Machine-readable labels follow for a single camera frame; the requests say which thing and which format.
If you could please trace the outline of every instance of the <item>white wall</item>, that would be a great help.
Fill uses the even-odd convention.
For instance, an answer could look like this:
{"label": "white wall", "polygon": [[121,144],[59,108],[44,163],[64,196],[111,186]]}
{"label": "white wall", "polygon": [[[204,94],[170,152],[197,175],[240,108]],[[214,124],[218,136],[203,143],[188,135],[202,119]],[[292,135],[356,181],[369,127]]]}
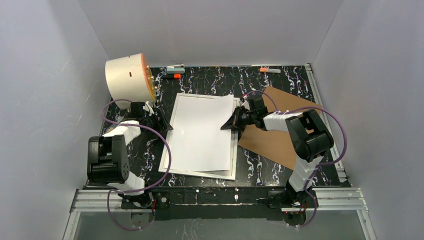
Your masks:
{"label": "white wall", "polygon": [[76,0],[1,1],[0,56],[0,238],[62,239],[108,57]]}
{"label": "white wall", "polygon": [[110,59],[151,66],[315,59],[343,0],[79,0]]}
{"label": "white wall", "polygon": [[345,0],[312,65],[382,240],[424,234],[423,13],[422,0]]}

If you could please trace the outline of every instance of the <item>white cylinder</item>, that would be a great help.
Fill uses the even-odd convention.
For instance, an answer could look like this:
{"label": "white cylinder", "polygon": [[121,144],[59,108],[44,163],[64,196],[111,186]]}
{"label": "white cylinder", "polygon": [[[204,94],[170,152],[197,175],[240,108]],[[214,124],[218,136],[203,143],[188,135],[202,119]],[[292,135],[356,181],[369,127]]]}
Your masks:
{"label": "white cylinder", "polygon": [[[121,57],[106,62],[104,67],[107,87],[114,100],[153,102],[153,76],[143,53]],[[130,103],[117,101],[120,109],[128,109]]]}

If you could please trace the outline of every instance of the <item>table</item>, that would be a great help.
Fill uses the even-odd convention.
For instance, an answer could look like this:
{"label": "table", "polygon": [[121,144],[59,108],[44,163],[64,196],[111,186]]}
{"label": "table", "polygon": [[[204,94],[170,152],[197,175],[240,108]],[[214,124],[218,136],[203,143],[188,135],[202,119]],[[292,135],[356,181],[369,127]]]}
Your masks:
{"label": "table", "polygon": [[[281,73],[261,73],[259,68],[259,66],[186,67],[185,74],[180,80],[161,79],[160,76],[166,73],[166,69],[152,68],[152,74],[156,76],[154,82],[157,86],[157,106],[163,111],[165,118],[170,120],[177,93],[216,96],[234,94],[239,98],[244,93],[264,90],[267,86],[314,102],[304,66],[279,66]],[[120,121],[126,113],[126,110],[121,110],[112,104],[106,117]],[[109,126],[109,123],[103,123],[102,134]],[[131,172],[144,178],[147,185],[155,183],[163,175],[162,172],[158,172],[163,147],[164,144],[159,138],[148,138],[145,133],[127,146]],[[331,156],[329,158],[323,161],[332,161]],[[159,187],[283,187],[292,172],[278,163],[238,146],[234,181],[169,174]],[[312,181],[317,187],[341,185],[333,165],[320,168]]]}

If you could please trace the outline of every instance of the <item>brown cardboard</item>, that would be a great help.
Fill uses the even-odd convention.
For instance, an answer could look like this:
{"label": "brown cardboard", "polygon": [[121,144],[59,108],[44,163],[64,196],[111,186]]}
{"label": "brown cardboard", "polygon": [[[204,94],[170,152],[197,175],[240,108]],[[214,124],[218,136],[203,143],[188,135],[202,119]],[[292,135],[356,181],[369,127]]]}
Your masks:
{"label": "brown cardboard", "polygon": [[[306,106],[322,107],[321,105],[270,86],[266,87],[265,93],[272,97],[281,112]],[[271,100],[265,95],[262,95],[262,98],[268,111],[273,112],[275,107]],[[238,145],[286,168],[291,170],[295,168],[296,152],[288,132],[263,131],[254,125],[248,125],[238,141]]]}

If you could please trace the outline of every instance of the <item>sheet of paper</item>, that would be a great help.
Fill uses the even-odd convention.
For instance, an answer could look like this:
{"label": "sheet of paper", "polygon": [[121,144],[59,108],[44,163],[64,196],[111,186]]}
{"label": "sheet of paper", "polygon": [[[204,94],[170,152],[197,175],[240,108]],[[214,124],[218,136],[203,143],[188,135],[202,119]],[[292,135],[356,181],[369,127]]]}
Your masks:
{"label": "sheet of paper", "polygon": [[[282,112],[306,106],[322,107],[321,105],[270,86],[266,87],[265,93],[272,97],[278,109]],[[275,108],[271,100],[264,95],[262,95],[262,98],[268,111],[273,112]],[[297,154],[288,132],[262,131],[254,125],[248,125],[243,135],[241,135],[238,145],[286,168],[291,170],[295,168]]]}
{"label": "sheet of paper", "polygon": [[231,130],[221,126],[233,113],[233,99],[233,95],[178,99],[169,141],[172,169],[230,170]]}

